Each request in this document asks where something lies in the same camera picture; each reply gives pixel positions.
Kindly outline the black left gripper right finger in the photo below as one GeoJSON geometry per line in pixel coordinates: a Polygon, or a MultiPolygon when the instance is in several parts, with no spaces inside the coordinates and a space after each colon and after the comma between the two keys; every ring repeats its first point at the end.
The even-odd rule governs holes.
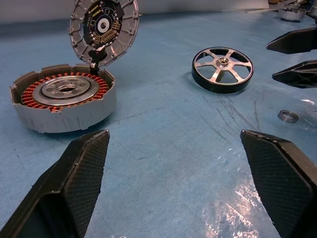
{"type": "Polygon", "coordinates": [[[255,187],[282,238],[317,236],[317,167],[291,141],[242,130],[255,187]]]}

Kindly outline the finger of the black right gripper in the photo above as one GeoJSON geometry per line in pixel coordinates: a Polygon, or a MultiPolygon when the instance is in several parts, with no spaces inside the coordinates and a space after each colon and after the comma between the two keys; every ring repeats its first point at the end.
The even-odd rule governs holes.
{"type": "Polygon", "coordinates": [[[317,28],[287,32],[266,45],[267,50],[283,54],[306,53],[317,49],[317,28]]]}
{"type": "Polygon", "coordinates": [[[273,80],[296,88],[317,87],[317,61],[309,60],[274,73],[273,80]]]}

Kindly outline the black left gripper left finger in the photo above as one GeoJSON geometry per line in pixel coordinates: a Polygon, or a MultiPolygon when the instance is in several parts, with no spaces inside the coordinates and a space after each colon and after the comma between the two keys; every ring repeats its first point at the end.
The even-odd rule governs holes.
{"type": "Polygon", "coordinates": [[[82,238],[99,193],[108,130],[71,141],[35,182],[0,232],[2,238],[82,238]]]}

